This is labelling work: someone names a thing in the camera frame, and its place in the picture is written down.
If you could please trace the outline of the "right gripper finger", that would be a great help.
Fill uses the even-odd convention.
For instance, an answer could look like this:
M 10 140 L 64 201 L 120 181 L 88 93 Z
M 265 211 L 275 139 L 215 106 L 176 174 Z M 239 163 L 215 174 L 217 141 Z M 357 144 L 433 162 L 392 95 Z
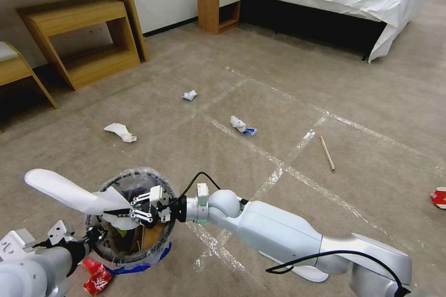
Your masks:
M 130 202 L 130 205 L 132 206 L 132 208 L 150 207 L 151 206 L 151 193 L 146 192 L 146 193 L 143 193 L 143 194 L 133 197 L 132 201 Z
M 157 224 L 157 217 L 137 209 L 117 209 L 104 211 L 104 219 L 117 229 L 136 229 L 144 226 L 152 229 Z

